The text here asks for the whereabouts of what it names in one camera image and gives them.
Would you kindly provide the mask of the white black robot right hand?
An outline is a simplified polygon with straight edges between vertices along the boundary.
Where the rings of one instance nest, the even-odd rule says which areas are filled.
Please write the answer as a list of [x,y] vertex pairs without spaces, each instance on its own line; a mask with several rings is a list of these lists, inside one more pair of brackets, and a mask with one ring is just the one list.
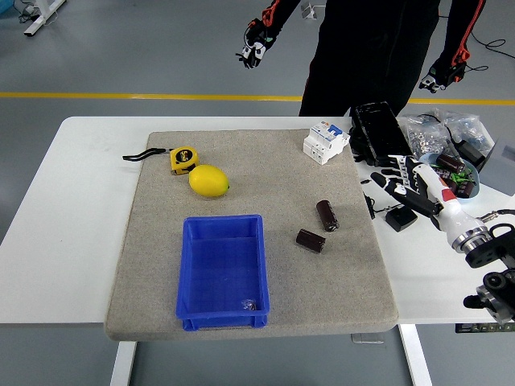
[[389,167],[374,171],[370,178],[399,203],[431,219],[458,248],[468,236],[486,230],[484,223],[470,216],[450,187],[426,163],[411,156],[389,156]]

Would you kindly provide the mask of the person's right hand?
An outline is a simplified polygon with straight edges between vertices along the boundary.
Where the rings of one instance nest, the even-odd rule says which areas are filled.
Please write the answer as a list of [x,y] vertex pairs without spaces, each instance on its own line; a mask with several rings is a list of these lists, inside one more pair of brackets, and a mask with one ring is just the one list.
[[262,20],[255,18],[246,27],[243,35],[244,47],[236,56],[245,68],[255,68],[271,49],[276,38],[277,35]]

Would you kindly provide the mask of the person's left hand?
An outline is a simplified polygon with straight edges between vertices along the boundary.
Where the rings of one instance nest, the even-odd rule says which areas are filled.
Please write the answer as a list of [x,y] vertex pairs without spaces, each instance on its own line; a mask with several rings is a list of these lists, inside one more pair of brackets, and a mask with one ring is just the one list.
[[426,89],[431,93],[445,90],[449,85],[459,83],[464,78],[466,67],[466,62],[458,63],[450,67],[445,67],[439,62],[435,62],[420,81],[418,88]]

